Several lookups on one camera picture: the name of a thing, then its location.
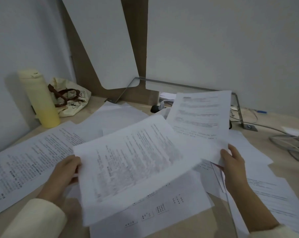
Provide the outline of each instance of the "bottle body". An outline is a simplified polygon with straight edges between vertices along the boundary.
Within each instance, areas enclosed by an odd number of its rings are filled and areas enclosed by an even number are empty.
[[[60,118],[43,75],[35,69],[17,73],[42,126],[44,128],[58,126]]]

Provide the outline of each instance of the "canvas bag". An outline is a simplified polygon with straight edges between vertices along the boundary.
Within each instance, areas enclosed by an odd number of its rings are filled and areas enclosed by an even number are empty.
[[[48,89],[60,118],[75,115],[91,97],[89,90],[63,78],[53,78]]]

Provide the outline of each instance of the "table surface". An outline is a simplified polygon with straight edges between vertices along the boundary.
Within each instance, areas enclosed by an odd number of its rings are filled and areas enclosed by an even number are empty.
[[[92,96],[88,105],[77,113],[75,116],[62,118],[61,122],[71,120],[78,124],[95,112],[99,107],[104,104],[105,98],[99,98]],[[151,106],[130,103],[133,107],[151,115]],[[254,114],[249,110],[245,109],[242,111],[243,119],[246,122],[256,121]],[[278,115],[274,113],[261,114],[256,113],[258,116],[258,124],[270,126],[276,129],[282,129],[284,127],[299,129],[299,119],[291,116]],[[237,123],[233,123],[233,129],[239,130],[248,139],[248,141],[258,150],[270,157],[274,163],[270,164],[269,167],[278,177],[285,178],[297,197],[299,198],[299,162],[294,160],[288,152],[274,146],[268,137],[274,134],[281,134],[278,131],[272,129],[259,127],[258,132],[244,130],[238,126]],[[15,144],[20,143],[24,140],[29,139],[47,129],[39,126],[27,135],[18,140]],[[10,208],[0,213],[0,235],[17,215],[17,213],[23,208],[28,200],[34,198],[39,193],[41,187],[30,193],[28,196],[12,205]],[[174,224],[168,228],[151,234],[148,237],[214,237],[214,238],[226,238],[236,237],[235,227],[231,217],[231,213],[228,207],[228,203],[213,195],[210,195],[215,206],[209,210],[205,210],[195,216],[192,216],[186,220],[183,220],[177,224]],[[62,207],[64,212],[68,216],[68,223],[66,224],[60,237],[90,237],[89,229],[82,227],[81,219],[81,207],[76,199],[66,199],[64,206]]]

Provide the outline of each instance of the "person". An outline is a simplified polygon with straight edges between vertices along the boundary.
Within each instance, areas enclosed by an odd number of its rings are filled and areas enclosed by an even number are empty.
[[[247,183],[244,159],[238,150],[229,145],[232,155],[221,150],[225,166],[225,185],[233,197],[239,212],[250,232],[251,238],[298,238],[299,235],[280,224],[266,208]],[[30,200],[18,213],[2,238],[57,238],[67,222],[60,209],[62,194],[68,184],[77,182],[73,178],[81,160],[68,156],[59,162],[39,195]]]

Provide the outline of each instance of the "brown strap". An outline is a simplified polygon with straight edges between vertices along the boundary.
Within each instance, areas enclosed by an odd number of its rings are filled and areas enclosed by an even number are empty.
[[[64,100],[63,103],[61,104],[55,104],[55,107],[63,107],[66,106],[69,100],[76,100],[79,97],[80,94],[80,90],[74,89],[74,88],[69,88],[69,89],[64,89],[61,91],[57,91],[51,84],[48,85],[48,89],[50,92],[54,93],[56,99],[58,98],[62,98]],[[74,96],[73,98],[66,98],[63,95],[69,91],[75,91],[76,92],[76,96]]]

